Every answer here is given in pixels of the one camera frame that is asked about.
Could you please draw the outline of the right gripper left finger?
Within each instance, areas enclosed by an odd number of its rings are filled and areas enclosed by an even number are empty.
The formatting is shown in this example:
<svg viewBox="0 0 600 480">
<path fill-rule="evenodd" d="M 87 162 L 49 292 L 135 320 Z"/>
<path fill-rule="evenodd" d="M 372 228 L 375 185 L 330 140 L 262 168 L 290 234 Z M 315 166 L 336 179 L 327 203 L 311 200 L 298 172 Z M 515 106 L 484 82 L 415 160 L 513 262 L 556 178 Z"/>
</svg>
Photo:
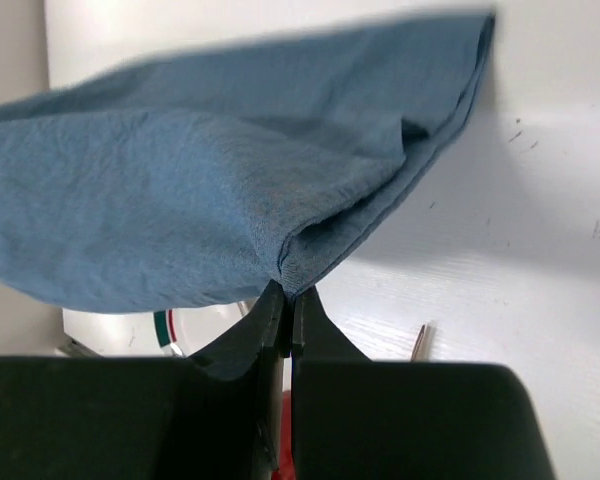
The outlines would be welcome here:
<svg viewBox="0 0 600 480">
<path fill-rule="evenodd" d="M 0 479 L 267 479 L 284 294 L 187 357 L 0 357 Z"/>
</svg>

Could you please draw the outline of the blue cloth placemat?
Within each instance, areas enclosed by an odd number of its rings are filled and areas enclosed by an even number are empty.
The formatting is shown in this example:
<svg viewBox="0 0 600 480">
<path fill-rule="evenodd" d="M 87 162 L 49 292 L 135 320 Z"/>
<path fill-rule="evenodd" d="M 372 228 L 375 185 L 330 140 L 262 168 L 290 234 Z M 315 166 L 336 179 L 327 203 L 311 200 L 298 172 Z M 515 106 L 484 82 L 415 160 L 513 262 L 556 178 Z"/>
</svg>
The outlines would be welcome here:
<svg viewBox="0 0 600 480">
<path fill-rule="evenodd" d="M 306 291 L 462 132 L 494 27 L 471 9 L 314 31 L 0 105 L 0 282 L 99 313 Z"/>
</svg>

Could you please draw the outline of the white plate green red rim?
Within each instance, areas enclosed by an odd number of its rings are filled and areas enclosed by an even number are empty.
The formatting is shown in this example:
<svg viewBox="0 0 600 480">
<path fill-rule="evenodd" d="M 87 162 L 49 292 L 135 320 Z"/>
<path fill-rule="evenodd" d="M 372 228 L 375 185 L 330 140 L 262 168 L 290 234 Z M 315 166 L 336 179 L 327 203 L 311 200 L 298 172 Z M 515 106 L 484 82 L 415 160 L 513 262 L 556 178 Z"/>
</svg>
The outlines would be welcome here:
<svg viewBox="0 0 600 480">
<path fill-rule="evenodd" d="M 97 314 L 65 309 L 60 350 L 73 357 L 189 356 L 250 312 L 256 301 L 155 313 Z"/>
</svg>

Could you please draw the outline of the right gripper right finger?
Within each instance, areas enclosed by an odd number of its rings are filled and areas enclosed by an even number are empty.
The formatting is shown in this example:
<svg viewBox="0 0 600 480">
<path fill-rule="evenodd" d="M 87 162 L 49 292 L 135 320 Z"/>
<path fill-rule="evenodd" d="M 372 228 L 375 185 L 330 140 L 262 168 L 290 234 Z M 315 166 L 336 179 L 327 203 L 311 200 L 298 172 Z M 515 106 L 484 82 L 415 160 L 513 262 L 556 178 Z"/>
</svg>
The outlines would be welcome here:
<svg viewBox="0 0 600 480">
<path fill-rule="evenodd" d="M 298 297 L 292 453 L 300 479 L 551 479 L 529 395 L 507 367 L 373 361 Z"/>
</svg>

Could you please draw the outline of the red mug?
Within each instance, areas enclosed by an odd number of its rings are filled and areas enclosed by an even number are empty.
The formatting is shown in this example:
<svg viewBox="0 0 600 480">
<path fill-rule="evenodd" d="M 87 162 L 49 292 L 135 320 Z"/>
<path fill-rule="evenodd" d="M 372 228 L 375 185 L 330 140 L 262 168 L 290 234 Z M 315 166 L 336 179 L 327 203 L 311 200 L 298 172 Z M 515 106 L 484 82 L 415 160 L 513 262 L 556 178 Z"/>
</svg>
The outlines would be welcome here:
<svg viewBox="0 0 600 480">
<path fill-rule="evenodd" d="M 283 393 L 280 428 L 279 467 L 272 473 L 272 480 L 295 480 L 296 473 L 292 456 L 292 408 L 291 392 Z"/>
</svg>

